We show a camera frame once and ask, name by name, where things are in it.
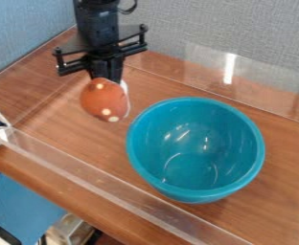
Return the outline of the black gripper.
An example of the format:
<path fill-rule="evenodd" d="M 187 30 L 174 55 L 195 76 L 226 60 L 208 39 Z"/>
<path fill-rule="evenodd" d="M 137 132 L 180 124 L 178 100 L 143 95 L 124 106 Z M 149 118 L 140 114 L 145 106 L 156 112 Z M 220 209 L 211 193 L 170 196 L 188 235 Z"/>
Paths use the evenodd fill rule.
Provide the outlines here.
<path fill-rule="evenodd" d="M 100 46 L 95 46 L 81 33 L 76 33 L 52 51 L 57 74 L 65 76 L 85 70 L 91 78 L 108 78 L 120 83 L 125 57 L 147 50 L 147 32 L 148 26 L 144 24 L 121 25 L 117 39 Z"/>

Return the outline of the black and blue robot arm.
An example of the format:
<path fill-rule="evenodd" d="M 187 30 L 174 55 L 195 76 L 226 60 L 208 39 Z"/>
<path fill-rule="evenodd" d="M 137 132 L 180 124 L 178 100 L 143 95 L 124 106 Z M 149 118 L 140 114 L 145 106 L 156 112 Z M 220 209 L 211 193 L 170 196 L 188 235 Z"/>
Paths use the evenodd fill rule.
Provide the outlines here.
<path fill-rule="evenodd" d="M 127 56 L 147 50 L 144 24 L 120 25 L 119 14 L 131 14 L 137 5 L 123 10 L 120 0 L 73 0 L 76 34 L 53 49 L 60 76 L 85 70 L 91 78 L 120 83 Z"/>

